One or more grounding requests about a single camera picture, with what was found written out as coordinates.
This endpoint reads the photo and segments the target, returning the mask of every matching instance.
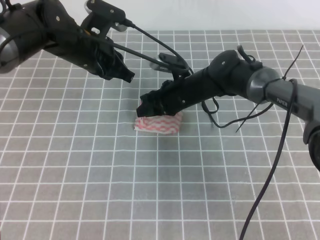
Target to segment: gray table surface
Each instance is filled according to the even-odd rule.
[[[194,70],[241,43],[288,77],[320,87],[320,31],[151,31]],[[136,31],[112,32],[155,57],[164,49]],[[236,240],[274,160],[286,112],[225,129],[199,105],[179,134],[136,132],[139,96],[170,79],[124,54],[131,84],[106,81],[42,51],[0,76],[0,220],[3,240]],[[222,97],[219,123],[254,104]],[[320,174],[291,118],[275,177],[248,240],[320,239]]]

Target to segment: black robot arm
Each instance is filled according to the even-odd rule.
[[[138,117],[176,113],[207,99],[241,96],[257,104],[273,103],[288,110],[293,85],[283,80],[272,68],[251,61],[238,47],[245,60],[235,50],[219,54],[211,64],[184,78],[167,80],[158,90],[140,97]],[[320,171],[320,89],[298,84],[292,114],[305,121],[303,142],[309,144],[310,156]]]
[[[126,67],[123,56],[112,46],[113,41],[106,37],[111,27],[121,30],[117,23],[126,19],[125,12],[102,0],[90,0],[85,8],[89,15],[81,26],[58,0],[16,4],[4,12],[0,19],[0,42],[28,30],[35,31],[13,39],[4,47],[0,53],[0,73],[11,71],[44,49],[103,79],[118,78],[130,83],[135,74]],[[104,42],[92,41],[80,34]]]

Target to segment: black cable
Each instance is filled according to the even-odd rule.
[[[146,35],[148,38],[152,39],[153,41],[155,41],[156,43],[160,44],[164,48],[168,49],[171,53],[173,53],[175,56],[177,56],[183,62],[183,64],[185,66],[189,67],[189,65],[186,62],[186,60],[184,60],[184,58],[182,56],[180,56],[180,54],[177,53],[175,50],[173,50],[171,47],[169,47],[168,45],[164,44],[162,41],[160,41],[159,39],[155,38],[154,36],[152,36],[151,34],[147,33],[146,31],[142,30],[141,28],[137,27],[135,24],[132,24],[132,28],[134,28],[137,31],[139,31],[140,33]]]
[[[249,226],[249,223],[250,223],[250,220],[252,218],[252,216],[254,215],[262,197],[264,196],[269,184],[270,184],[270,181],[275,173],[275,170],[277,168],[277,165],[278,165],[278,162],[279,162],[279,159],[280,159],[280,156],[281,156],[281,153],[282,153],[282,149],[284,147],[284,143],[285,143],[285,139],[286,139],[286,135],[287,135],[287,131],[288,131],[288,126],[289,126],[289,121],[290,121],[290,117],[291,117],[291,113],[292,113],[292,109],[293,109],[293,105],[294,105],[294,101],[297,97],[297,89],[298,89],[298,83],[297,83],[297,80],[296,79],[291,79],[290,82],[293,84],[293,89],[292,89],[292,94],[291,94],[291,98],[290,98],[290,102],[289,102],[289,106],[288,106],[288,110],[286,112],[286,116],[285,116],[285,121],[284,121],[284,126],[283,126],[283,131],[282,131],[282,134],[281,134],[281,139],[280,139],[280,143],[279,143],[279,147],[278,147],[278,150],[276,152],[276,156],[275,156],[275,159],[274,159],[274,162],[273,162],[273,165],[272,165],[272,168],[270,170],[270,173],[258,195],[258,197],[256,198],[256,200],[254,201],[254,204],[244,222],[244,225],[243,225],[243,228],[242,228],[242,231],[241,231],[241,234],[240,234],[240,238],[239,240],[243,240],[244,237],[245,237],[245,234],[246,234],[246,231],[247,231],[247,228]]]
[[[9,10],[13,8],[13,5],[11,4],[10,0],[5,0],[5,4],[8,6]]]
[[[269,82],[264,86],[264,90],[266,90],[267,86],[268,86],[269,84],[271,84],[271,83],[274,83],[274,82],[279,81],[279,80],[286,80],[286,79],[287,79],[287,74],[288,74],[288,72],[290,71],[290,69],[292,68],[292,66],[295,64],[295,62],[296,62],[297,59],[299,58],[300,53],[301,53],[301,51],[302,51],[303,48],[304,48],[304,45],[301,46],[300,51],[298,52],[297,56],[296,56],[295,59],[292,61],[292,63],[291,63],[290,66],[288,67],[288,69],[285,71],[285,74],[283,75],[283,77],[269,81]],[[253,119],[253,118],[255,118],[255,117],[258,117],[258,116],[261,115],[261,113],[266,113],[266,112],[267,112],[269,109],[271,109],[271,107],[274,105],[273,103],[270,103],[270,105],[267,106],[264,110],[262,110],[261,112],[259,112],[259,113],[255,114],[255,115],[251,116],[251,114],[257,109],[257,107],[258,107],[262,102],[263,102],[263,101],[259,102],[259,103],[252,109],[252,111],[251,111],[246,117],[240,118],[240,119],[237,119],[237,120],[234,120],[234,121],[231,121],[231,122],[227,123],[227,124],[224,125],[224,126],[219,126],[219,125],[217,124],[217,122],[215,122],[214,118],[211,116],[212,112],[209,111],[209,109],[208,109],[208,107],[207,107],[207,105],[206,105],[205,102],[202,102],[202,103],[201,103],[201,106],[202,106],[202,109],[204,110],[204,112],[206,112],[206,113],[208,114],[208,116],[209,116],[210,120],[213,122],[213,124],[214,124],[216,127],[218,127],[218,128],[225,128],[225,127],[227,127],[227,126],[229,126],[229,125],[231,125],[231,124],[233,124],[233,123],[243,121],[243,122],[241,123],[241,125],[238,127],[238,129],[235,131],[235,132],[237,133],[237,132],[239,131],[239,129],[243,126],[243,124],[244,124],[247,120]]]
[[[84,32],[75,32],[75,31],[67,31],[67,30],[62,30],[62,29],[58,29],[58,28],[37,28],[37,29],[33,29],[33,30],[26,30],[26,31],[22,31],[20,33],[17,33],[15,35],[11,35],[9,36],[6,40],[4,40],[1,44],[0,44],[0,53],[2,52],[2,50],[5,48],[5,46],[11,42],[12,40],[16,39],[16,38],[19,38],[23,35],[26,35],[26,34],[32,34],[32,33],[36,33],[36,32],[42,32],[42,33],[51,33],[51,34],[54,34],[55,32],[58,32],[58,33],[63,33],[63,34],[72,34],[72,35],[76,35],[78,36],[79,38],[83,38],[83,39],[88,39],[88,40],[91,40],[91,41],[94,41],[96,43],[100,43],[100,44],[107,44],[107,45],[110,45],[114,48],[117,48],[117,49],[120,49],[120,50],[123,50],[129,54],[132,54],[132,55],[135,55],[137,57],[140,57],[142,59],[145,59],[151,63],[154,63],[154,64],[158,64],[159,66],[161,67],[164,67],[164,68],[167,68],[169,70],[178,70],[178,71],[183,71],[185,70],[186,72],[189,71],[189,66],[186,67],[186,69],[182,69],[182,68],[179,68],[179,67],[175,67],[173,65],[170,65],[170,64],[167,64],[167,63],[164,63],[162,61],[158,61],[152,57],[149,57],[149,56],[146,56],[142,53],[139,53],[137,51],[134,51],[134,50],[131,50],[125,46],[122,46],[122,45],[119,45],[119,44],[116,44],[114,42],[110,42],[110,41],[106,41],[104,39],[101,39],[101,38],[98,38],[96,36],[92,36],[92,35],[88,35]]]
[[[248,116],[246,116],[245,120],[243,120],[243,122],[240,124],[240,126],[237,128],[237,130],[235,131],[236,133],[240,130],[240,128],[242,127],[243,124],[245,124],[245,122],[247,121],[247,119],[251,116],[251,114],[257,109],[257,107],[262,103],[263,101],[260,101],[257,105],[254,106],[254,108],[251,110],[251,112],[248,114]]]
[[[2,12],[0,13],[0,17],[2,17],[7,11],[7,5],[4,0],[0,0],[0,4],[2,6]]]
[[[223,125],[223,126],[220,126],[220,125],[214,120],[214,118],[212,117],[212,115],[211,115],[211,114],[208,114],[210,111],[208,110],[207,105],[205,105],[205,107],[207,107],[207,108],[205,108],[205,109],[203,109],[203,110],[204,110],[204,112],[205,112],[206,114],[208,114],[211,122],[212,122],[217,128],[219,128],[219,129],[224,129],[224,128],[230,126],[231,124],[234,124],[234,123],[237,123],[237,122],[241,122],[241,121],[245,120],[246,118],[247,118],[247,119],[254,119],[254,118],[256,118],[256,117],[259,117],[259,116],[261,116],[262,114],[266,113],[272,106],[273,106],[273,103],[271,103],[271,104],[270,104],[269,106],[267,106],[264,110],[262,110],[261,112],[258,112],[258,113],[255,114],[255,115],[252,115],[252,116],[249,116],[249,117],[246,116],[246,117],[243,117],[243,118],[235,119],[235,120],[233,120],[233,121],[231,121],[231,122],[229,122],[229,123],[227,123],[226,125]]]

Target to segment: white wall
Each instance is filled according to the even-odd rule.
[[[78,24],[85,0],[60,0]],[[25,3],[29,0],[12,0]],[[108,0],[146,30],[320,29],[320,0]]]

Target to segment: red and white striped object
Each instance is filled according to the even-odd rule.
[[[178,112],[175,116],[137,117],[134,130],[157,134],[176,134],[179,132],[182,116],[183,113]]]

